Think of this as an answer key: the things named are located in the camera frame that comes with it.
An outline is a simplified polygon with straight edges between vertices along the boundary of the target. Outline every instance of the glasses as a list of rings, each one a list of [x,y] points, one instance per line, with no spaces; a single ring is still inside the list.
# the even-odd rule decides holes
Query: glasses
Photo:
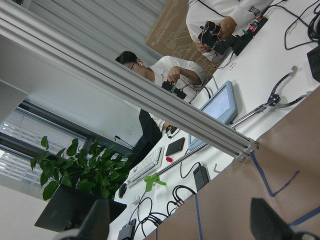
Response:
[[[134,69],[134,65],[135,65],[135,64],[136,64],[135,62],[132,64],[132,66],[130,67],[131,70]]]

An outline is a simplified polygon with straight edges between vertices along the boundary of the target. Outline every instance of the smartphone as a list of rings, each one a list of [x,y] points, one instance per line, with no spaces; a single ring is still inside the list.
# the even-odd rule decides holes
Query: smartphone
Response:
[[[181,151],[184,148],[186,138],[182,137],[168,145],[165,156],[169,156]]]

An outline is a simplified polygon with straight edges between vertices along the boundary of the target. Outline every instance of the white shirt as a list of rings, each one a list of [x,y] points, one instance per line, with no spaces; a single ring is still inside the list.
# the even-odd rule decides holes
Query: white shirt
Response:
[[[168,73],[170,69],[174,66],[179,66],[181,68],[195,72],[202,82],[201,85],[186,86],[188,84],[192,84],[192,82],[190,82],[190,80],[185,76],[180,75],[180,79],[175,84],[175,87],[177,87],[178,89],[182,89],[184,86],[186,86],[183,89],[183,92],[186,94],[184,101],[188,103],[191,101],[192,103],[193,98],[208,83],[209,78],[206,74],[206,71],[193,61],[187,61],[174,56],[164,56],[154,65],[149,67],[149,69],[151,69],[154,73],[154,83],[161,87],[162,83],[167,81]],[[151,113],[150,116],[153,118],[157,126],[160,128],[160,131],[162,131],[165,121],[152,115]]]
[[[242,30],[247,30],[247,24],[261,13],[273,0],[201,0],[204,4],[217,11],[223,16],[230,16],[236,23],[234,35],[241,35]],[[201,33],[200,26],[207,21],[218,24],[224,19],[211,9],[204,6],[198,0],[189,0],[189,9],[186,15],[186,25],[193,41],[198,39]],[[206,52],[204,55],[212,59],[214,51]]]

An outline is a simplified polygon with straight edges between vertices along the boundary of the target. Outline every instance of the cardboard box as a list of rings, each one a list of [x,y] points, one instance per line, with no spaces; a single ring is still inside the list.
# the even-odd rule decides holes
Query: cardboard box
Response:
[[[145,44],[163,56],[194,61],[203,67],[208,75],[212,75],[215,69],[211,61],[197,50],[186,25],[188,2],[188,0],[168,0]]]

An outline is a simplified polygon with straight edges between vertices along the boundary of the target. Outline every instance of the black hair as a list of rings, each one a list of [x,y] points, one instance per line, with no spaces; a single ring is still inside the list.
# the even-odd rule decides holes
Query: black hair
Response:
[[[137,59],[137,55],[132,51],[123,51],[115,60],[123,65],[126,63],[136,63]]]

